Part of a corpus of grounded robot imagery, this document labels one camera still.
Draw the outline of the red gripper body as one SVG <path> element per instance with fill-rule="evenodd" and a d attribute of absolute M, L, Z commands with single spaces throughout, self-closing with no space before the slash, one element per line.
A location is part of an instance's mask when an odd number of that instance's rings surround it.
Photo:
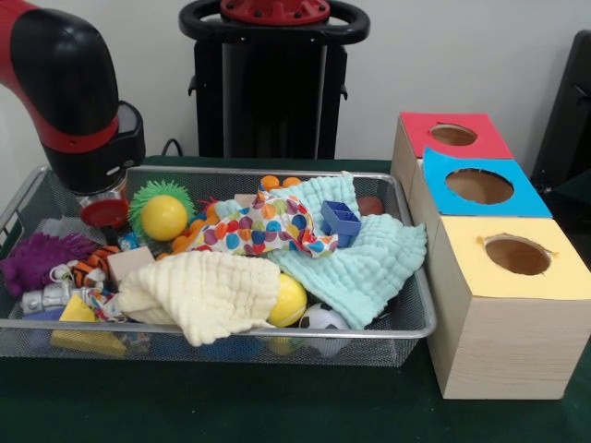
<path fill-rule="evenodd" d="M 127 212 L 128 203 L 125 199 L 109 198 L 98 200 L 83 208 L 80 217 L 92 227 L 119 229 L 127 223 Z"/>

